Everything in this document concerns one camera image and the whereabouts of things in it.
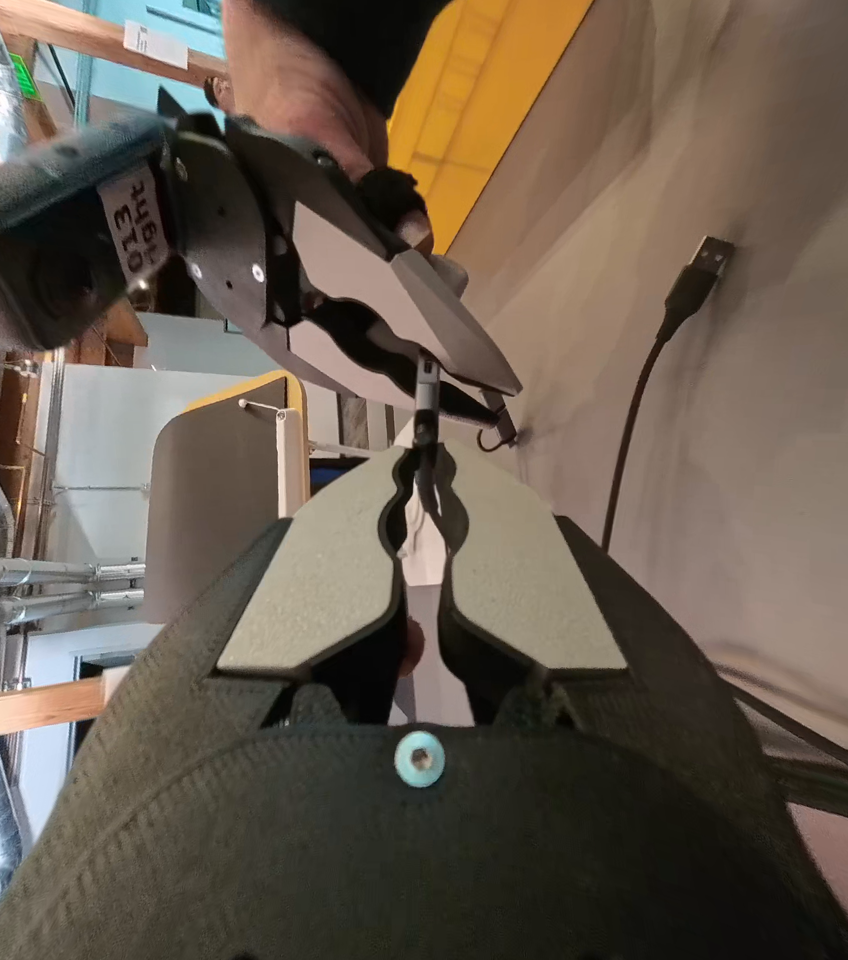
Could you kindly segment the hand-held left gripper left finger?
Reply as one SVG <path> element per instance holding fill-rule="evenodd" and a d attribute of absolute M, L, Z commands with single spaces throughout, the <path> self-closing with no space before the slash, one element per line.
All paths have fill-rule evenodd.
<path fill-rule="evenodd" d="M 307 673 L 369 642 L 370 666 L 406 653 L 404 577 L 388 528 L 405 518 L 411 450 L 374 454 L 294 515 L 220 654 L 222 673 Z"/>

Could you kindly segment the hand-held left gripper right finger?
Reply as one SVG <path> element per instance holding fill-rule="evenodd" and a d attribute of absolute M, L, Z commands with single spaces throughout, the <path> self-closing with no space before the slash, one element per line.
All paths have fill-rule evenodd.
<path fill-rule="evenodd" d="M 441 454 L 452 614 L 552 673 L 625 673 L 622 649 L 546 501 L 459 441 L 446 441 Z"/>

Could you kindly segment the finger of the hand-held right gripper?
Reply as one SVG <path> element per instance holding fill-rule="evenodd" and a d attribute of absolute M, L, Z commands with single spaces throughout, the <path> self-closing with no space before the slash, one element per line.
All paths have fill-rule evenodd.
<path fill-rule="evenodd" d="M 521 392 L 501 349 L 417 250 L 388 253 L 374 234 L 353 235 L 303 202 L 293 209 L 293 247 L 322 306 L 364 308 L 453 378 L 508 397 Z"/>
<path fill-rule="evenodd" d="M 301 318 L 284 331 L 296 360 L 361 398 L 413 410 L 419 346 L 382 320 Z"/>

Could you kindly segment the wooden framed dark board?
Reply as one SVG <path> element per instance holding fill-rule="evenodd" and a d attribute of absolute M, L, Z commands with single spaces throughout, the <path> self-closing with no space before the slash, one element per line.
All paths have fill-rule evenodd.
<path fill-rule="evenodd" d="M 276 370 L 191 403 L 156 439 L 142 618 L 178 616 L 262 532 L 310 499 L 308 402 Z"/>

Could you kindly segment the yellow plastic bin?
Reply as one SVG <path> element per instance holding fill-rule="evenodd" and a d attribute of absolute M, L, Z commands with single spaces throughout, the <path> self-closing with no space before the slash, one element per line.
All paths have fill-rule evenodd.
<path fill-rule="evenodd" d="M 434 20 L 388 122 L 446 254 L 591 1 L 455 1 Z"/>

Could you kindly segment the silver metal pipe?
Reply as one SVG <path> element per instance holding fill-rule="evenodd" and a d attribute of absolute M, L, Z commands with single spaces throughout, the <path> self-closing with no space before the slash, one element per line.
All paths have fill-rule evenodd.
<path fill-rule="evenodd" d="M 7 635 L 48 618 L 142 605 L 144 564 L 61 563 L 0 558 L 0 683 Z"/>

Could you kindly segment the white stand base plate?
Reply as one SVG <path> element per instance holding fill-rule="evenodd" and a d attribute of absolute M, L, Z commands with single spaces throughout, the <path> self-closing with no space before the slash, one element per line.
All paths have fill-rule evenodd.
<path fill-rule="evenodd" d="M 398 551 L 406 586 L 438 587 L 447 558 L 445 542 L 420 498 L 416 481 L 405 507 L 406 538 Z"/>

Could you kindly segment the wooden rail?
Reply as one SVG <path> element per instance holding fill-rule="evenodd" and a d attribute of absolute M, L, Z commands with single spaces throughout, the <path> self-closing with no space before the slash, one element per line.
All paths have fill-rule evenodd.
<path fill-rule="evenodd" d="M 0 692 L 0 736 L 93 720 L 107 701 L 105 677 Z"/>

